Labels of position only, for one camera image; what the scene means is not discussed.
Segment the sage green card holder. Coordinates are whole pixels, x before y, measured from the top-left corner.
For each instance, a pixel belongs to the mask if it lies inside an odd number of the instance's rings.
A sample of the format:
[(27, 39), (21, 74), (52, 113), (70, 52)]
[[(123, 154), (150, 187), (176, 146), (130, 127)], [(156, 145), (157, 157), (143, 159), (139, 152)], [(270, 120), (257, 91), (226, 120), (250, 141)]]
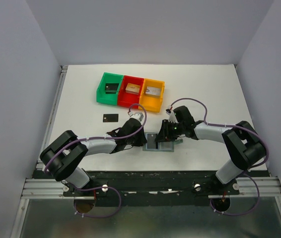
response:
[(143, 151), (148, 152), (174, 152), (174, 146), (183, 143), (183, 139), (177, 139), (175, 141), (156, 142), (157, 133), (146, 132), (145, 137), (147, 143), (142, 147)]

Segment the black credit card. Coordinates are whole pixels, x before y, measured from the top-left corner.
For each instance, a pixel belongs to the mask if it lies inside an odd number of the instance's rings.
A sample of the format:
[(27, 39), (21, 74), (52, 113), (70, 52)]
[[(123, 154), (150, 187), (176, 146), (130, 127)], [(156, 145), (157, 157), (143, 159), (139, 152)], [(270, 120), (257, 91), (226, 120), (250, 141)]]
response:
[(103, 115), (103, 122), (118, 122), (119, 121), (119, 114), (104, 114)]

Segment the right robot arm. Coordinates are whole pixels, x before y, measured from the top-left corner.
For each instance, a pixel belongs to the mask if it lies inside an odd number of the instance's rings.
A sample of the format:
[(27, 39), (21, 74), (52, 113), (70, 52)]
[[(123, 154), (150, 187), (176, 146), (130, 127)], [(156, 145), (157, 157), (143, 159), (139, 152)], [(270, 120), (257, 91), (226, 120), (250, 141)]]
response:
[(223, 143), (230, 159), (215, 173), (218, 183), (228, 184), (238, 175), (250, 169), (267, 155), (263, 143), (247, 121), (233, 127), (220, 127), (195, 121), (186, 106), (168, 109), (169, 119), (162, 121), (155, 138), (156, 143), (175, 141), (180, 136), (193, 140), (210, 140)]

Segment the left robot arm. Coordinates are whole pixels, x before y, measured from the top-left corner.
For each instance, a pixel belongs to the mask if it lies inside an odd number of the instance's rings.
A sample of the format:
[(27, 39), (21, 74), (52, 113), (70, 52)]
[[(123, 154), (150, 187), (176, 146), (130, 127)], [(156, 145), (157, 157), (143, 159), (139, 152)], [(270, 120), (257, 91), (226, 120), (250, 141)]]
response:
[(96, 154), (114, 154), (125, 150), (127, 146), (142, 147), (147, 143), (143, 126), (145, 119), (130, 117), (125, 124), (107, 132), (105, 136), (78, 138), (72, 131), (63, 132), (39, 158), (56, 181), (65, 180), (81, 189), (90, 182), (90, 177), (78, 165), (86, 156)]

